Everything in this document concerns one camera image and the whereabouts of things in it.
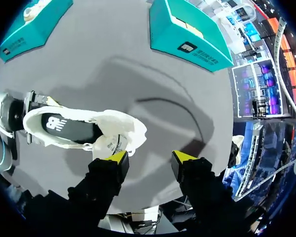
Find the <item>sneaker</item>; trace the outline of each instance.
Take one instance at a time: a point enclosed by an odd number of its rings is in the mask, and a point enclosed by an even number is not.
[[[242,143],[244,139],[245,137],[242,135],[237,135],[232,137],[233,143],[236,144],[236,146],[239,148],[239,152],[236,156],[236,165],[239,165],[241,163],[241,148],[242,148]]]
[[[125,113],[95,112],[44,106],[29,111],[23,118],[24,129],[44,142],[65,149],[84,149],[93,158],[107,158],[120,151],[131,157],[146,140],[146,126]]]
[[[51,0],[39,0],[32,7],[27,7],[23,12],[24,21],[29,23],[51,2]]]

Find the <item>new balance logo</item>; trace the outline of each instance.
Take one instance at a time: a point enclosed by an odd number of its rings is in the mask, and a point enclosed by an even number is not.
[[[195,50],[197,48],[196,45],[190,43],[190,42],[185,42],[183,44],[180,45],[180,47],[178,48],[178,50],[181,50],[185,53],[190,53],[193,50]]]
[[[49,117],[46,127],[60,132],[64,128],[66,123],[67,120],[60,120],[59,118]]]

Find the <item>teal box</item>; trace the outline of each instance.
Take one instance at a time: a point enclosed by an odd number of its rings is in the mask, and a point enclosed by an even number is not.
[[[155,0],[149,16],[152,49],[183,58],[211,72],[233,66],[217,24],[191,3]],[[187,29],[186,23],[198,31]]]
[[[73,0],[52,0],[31,22],[25,24],[24,10],[37,2],[38,0],[33,0],[27,4],[7,31],[0,45],[0,58],[4,62],[20,53],[44,45],[59,19],[73,4]]]

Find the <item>white sneaker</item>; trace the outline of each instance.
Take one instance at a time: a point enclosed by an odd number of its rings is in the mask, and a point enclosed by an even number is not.
[[[51,0],[40,0],[34,6],[27,7],[23,12],[24,21],[32,21],[50,2]]]
[[[236,156],[236,165],[239,165],[241,163],[241,148],[242,148],[242,143],[244,139],[245,137],[242,135],[237,135],[232,137],[233,143],[236,144],[237,147],[239,148],[239,152]]]
[[[51,117],[47,127],[62,131],[68,120],[94,123],[102,134],[94,143],[80,144],[60,136],[49,134],[42,125],[44,114],[56,114],[64,119]],[[146,126],[138,119],[125,113],[105,110],[95,112],[76,110],[56,106],[45,106],[29,111],[23,118],[24,129],[34,137],[42,140],[45,146],[54,145],[65,149],[84,149],[93,152],[93,158],[107,158],[120,151],[127,151],[132,156],[136,149],[146,140]]]

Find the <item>gray table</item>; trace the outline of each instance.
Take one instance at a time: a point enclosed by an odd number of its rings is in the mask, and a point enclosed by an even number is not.
[[[172,150],[206,157],[219,174],[230,153],[233,115],[228,72],[210,73],[149,46],[149,4],[139,0],[76,0],[46,45],[4,63],[0,90],[22,98],[50,95],[71,108],[129,113],[148,128],[147,141],[109,213],[136,211],[182,195],[169,160]],[[138,102],[139,99],[162,98]],[[202,135],[198,131],[193,114]],[[92,161],[83,150],[27,145],[11,176],[33,195],[53,190],[67,198]]]

